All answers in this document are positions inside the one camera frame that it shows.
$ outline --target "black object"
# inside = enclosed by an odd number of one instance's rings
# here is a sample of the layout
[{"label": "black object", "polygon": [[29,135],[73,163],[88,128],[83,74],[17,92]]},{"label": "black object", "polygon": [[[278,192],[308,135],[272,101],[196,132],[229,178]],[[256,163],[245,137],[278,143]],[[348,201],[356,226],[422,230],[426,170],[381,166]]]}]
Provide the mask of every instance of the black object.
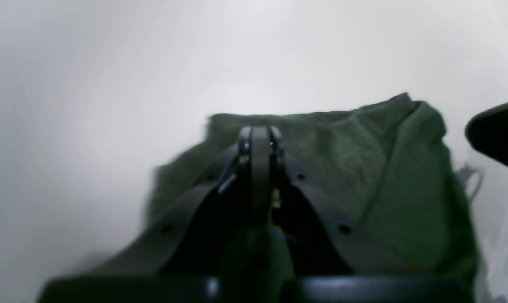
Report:
[{"label": "black object", "polygon": [[475,150],[508,166],[508,103],[473,117],[465,134]]},{"label": "black object", "polygon": [[[417,270],[350,220],[285,149],[277,128],[245,127],[133,244],[83,276],[48,283],[40,302],[262,302],[258,266],[245,279],[222,276],[219,265],[236,230],[272,224],[296,238],[288,248],[297,279],[282,288],[282,302],[473,299],[464,283]],[[244,257],[262,268],[262,250],[255,236]]]}]

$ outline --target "green cloth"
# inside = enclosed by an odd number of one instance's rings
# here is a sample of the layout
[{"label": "green cloth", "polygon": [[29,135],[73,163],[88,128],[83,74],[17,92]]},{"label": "green cloth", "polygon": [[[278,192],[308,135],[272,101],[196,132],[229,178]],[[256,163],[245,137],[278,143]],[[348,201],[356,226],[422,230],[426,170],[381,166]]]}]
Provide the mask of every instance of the green cloth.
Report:
[{"label": "green cloth", "polygon": [[206,140],[158,170],[148,221],[248,125],[279,127],[317,183],[394,252],[427,272],[473,283],[478,253],[467,198],[442,142],[443,119],[407,94],[353,111],[213,115]]}]

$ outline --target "white background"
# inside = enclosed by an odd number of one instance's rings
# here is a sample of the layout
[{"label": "white background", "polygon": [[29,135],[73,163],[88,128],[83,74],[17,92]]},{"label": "white background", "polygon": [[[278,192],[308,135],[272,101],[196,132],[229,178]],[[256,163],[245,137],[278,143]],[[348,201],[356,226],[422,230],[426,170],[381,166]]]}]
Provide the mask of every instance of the white background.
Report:
[{"label": "white background", "polygon": [[401,92],[444,115],[488,290],[508,299],[508,169],[469,119],[508,101],[508,0],[0,0],[0,303],[140,231],[152,169],[219,112],[354,109]]}]

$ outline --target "white wall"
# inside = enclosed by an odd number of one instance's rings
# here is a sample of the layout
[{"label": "white wall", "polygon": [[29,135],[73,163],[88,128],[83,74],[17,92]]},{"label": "white wall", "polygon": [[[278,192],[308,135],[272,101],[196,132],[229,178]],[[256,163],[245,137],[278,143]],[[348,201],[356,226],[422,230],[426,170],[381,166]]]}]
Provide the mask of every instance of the white wall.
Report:
[{"label": "white wall", "polygon": [[129,243],[152,167],[208,115],[404,91],[443,113],[455,167],[484,169],[473,216],[508,296],[508,169],[463,136],[508,101],[508,0],[0,0],[0,303]]}]

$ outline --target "screw hole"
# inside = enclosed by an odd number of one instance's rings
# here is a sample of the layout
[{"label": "screw hole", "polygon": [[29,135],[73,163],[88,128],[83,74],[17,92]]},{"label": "screw hole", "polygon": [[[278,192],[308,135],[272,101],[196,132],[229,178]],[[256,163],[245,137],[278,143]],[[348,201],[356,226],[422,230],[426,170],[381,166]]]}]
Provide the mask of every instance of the screw hole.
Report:
[{"label": "screw hole", "polygon": [[166,224],[161,230],[160,230],[160,233],[161,234],[169,234],[171,231],[173,230],[173,227],[171,226],[171,224]]},{"label": "screw hole", "polygon": [[348,224],[345,224],[345,223],[341,223],[340,225],[338,225],[338,230],[342,234],[351,234],[351,232],[352,232],[351,227],[348,226]]}]

